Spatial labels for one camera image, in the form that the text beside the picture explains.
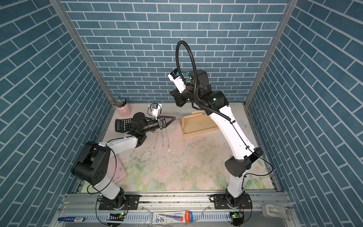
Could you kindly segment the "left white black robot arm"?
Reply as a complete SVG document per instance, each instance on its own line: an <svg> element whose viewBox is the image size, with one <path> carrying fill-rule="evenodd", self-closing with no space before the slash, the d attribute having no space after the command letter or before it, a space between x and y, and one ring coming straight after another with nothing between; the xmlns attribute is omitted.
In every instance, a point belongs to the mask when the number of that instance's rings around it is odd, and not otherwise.
<svg viewBox="0 0 363 227"><path fill-rule="evenodd" d="M115 131L126 135L107 142L87 142L76 158L71 173L89 183L103 198L123 201L123 189L113 182L117 172L117 155L141 146L148 132L163 130L175 120L174 116L146 117L141 112L133 118L117 119Z"/></svg>

